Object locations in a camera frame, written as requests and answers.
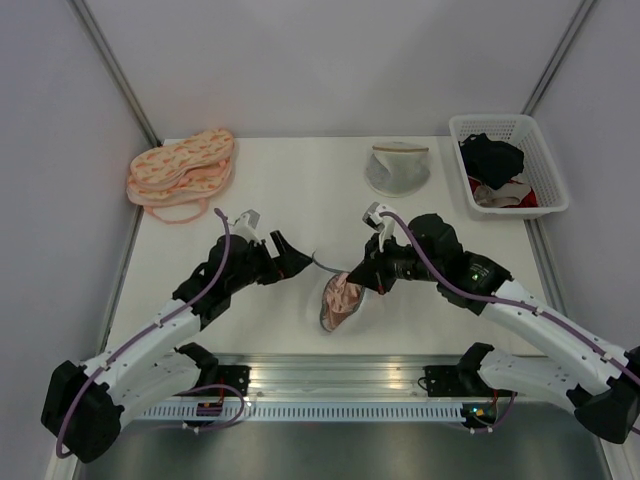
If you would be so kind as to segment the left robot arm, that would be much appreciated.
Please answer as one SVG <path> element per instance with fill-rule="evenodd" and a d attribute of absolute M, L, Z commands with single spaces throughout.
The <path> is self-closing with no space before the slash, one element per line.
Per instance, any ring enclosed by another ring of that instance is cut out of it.
<path fill-rule="evenodd" d="M 154 404 L 189 390 L 206 396 L 216 389 L 218 360 L 192 337 L 230 308 L 236 292 L 288 280 L 312 262 L 280 232 L 270 236 L 276 256 L 261 240 L 226 233 L 132 338 L 54 369 L 41 423 L 56 438 L 58 458 L 92 462 Z"/>

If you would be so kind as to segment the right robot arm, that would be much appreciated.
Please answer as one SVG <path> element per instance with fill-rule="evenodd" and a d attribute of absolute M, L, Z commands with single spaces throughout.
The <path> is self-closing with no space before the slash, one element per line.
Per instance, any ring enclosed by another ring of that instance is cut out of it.
<path fill-rule="evenodd" d="M 507 269 L 465 250 L 437 214 L 404 222 L 374 203 L 363 221 L 375 233 L 349 282 L 380 295 L 399 280 L 432 282 L 450 304 L 500 325 L 544 355 L 526 359 L 476 342 L 456 366 L 463 392 L 509 391 L 542 400 L 613 444 L 638 433 L 638 349 L 612 344 L 537 299 Z"/>

